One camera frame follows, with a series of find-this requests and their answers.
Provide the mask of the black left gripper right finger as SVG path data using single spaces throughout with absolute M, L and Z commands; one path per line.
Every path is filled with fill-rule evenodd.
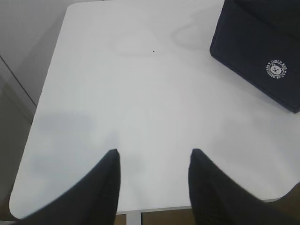
M 298 225 L 299 220 L 257 199 L 200 149 L 190 156 L 188 187 L 197 225 Z

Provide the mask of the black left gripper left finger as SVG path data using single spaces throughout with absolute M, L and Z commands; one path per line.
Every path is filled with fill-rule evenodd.
M 59 198 L 17 221 L 18 225 L 112 225 L 120 193 L 120 155 L 109 150 Z

